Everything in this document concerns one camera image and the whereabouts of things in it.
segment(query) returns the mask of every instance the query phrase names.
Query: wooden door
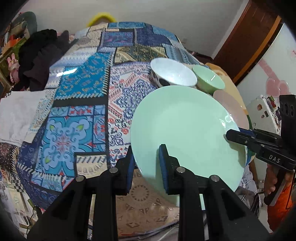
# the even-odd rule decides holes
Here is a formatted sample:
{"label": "wooden door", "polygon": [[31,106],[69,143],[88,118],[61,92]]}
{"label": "wooden door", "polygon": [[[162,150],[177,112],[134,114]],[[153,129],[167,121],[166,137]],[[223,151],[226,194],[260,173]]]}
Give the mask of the wooden door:
{"label": "wooden door", "polygon": [[269,9],[249,1],[213,63],[237,82],[266,47],[279,22],[280,17]]}

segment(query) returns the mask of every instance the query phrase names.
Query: orange clothing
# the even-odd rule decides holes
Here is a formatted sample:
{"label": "orange clothing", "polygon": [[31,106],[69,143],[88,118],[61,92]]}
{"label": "orange clothing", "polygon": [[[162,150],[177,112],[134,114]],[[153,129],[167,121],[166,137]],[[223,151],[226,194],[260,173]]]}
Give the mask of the orange clothing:
{"label": "orange clothing", "polygon": [[[282,193],[280,194],[278,200],[276,201],[276,204],[272,206],[267,207],[267,222],[269,224],[269,228],[272,231],[275,231],[276,228],[280,225],[284,217],[287,215],[288,210],[286,210],[287,200],[289,198],[290,188],[291,185],[289,185],[287,188],[285,188]],[[288,208],[291,207],[292,200],[290,197]]]}

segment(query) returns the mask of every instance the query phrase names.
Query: human hand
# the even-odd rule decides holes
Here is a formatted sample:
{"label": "human hand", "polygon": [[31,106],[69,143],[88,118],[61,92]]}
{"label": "human hand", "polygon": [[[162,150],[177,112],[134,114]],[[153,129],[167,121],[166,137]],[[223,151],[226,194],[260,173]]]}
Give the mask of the human hand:
{"label": "human hand", "polygon": [[[286,184],[285,184],[284,190],[291,185],[291,182],[293,181],[293,175],[294,175],[294,171],[290,171],[286,173],[285,175]],[[266,176],[264,180],[265,196],[269,195],[271,192],[273,192],[276,189],[275,187],[276,183],[277,183],[277,178],[273,170],[273,165],[267,164]]]}

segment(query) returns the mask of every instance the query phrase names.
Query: black cloth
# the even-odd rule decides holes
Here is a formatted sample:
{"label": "black cloth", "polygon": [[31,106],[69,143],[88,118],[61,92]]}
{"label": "black cloth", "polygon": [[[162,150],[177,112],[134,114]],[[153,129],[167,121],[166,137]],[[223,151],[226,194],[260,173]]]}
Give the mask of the black cloth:
{"label": "black cloth", "polygon": [[75,43],[69,43],[69,32],[57,37],[55,30],[42,30],[32,36],[19,50],[19,78],[14,91],[30,87],[30,91],[44,89],[49,76],[49,67],[58,61]]}

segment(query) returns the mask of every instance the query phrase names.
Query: pink plush toy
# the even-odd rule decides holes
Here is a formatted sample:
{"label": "pink plush toy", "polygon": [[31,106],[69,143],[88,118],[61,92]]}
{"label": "pink plush toy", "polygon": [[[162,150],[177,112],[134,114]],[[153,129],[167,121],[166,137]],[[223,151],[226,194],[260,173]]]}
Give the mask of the pink plush toy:
{"label": "pink plush toy", "polygon": [[18,60],[15,58],[14,53],[11,54],[11,59],[10,57],[7,58],[8,62],[8,70],[10,72],[10,81],[12,83],[18,83],[20,81],[18,77],[18,69],[20,67]]}

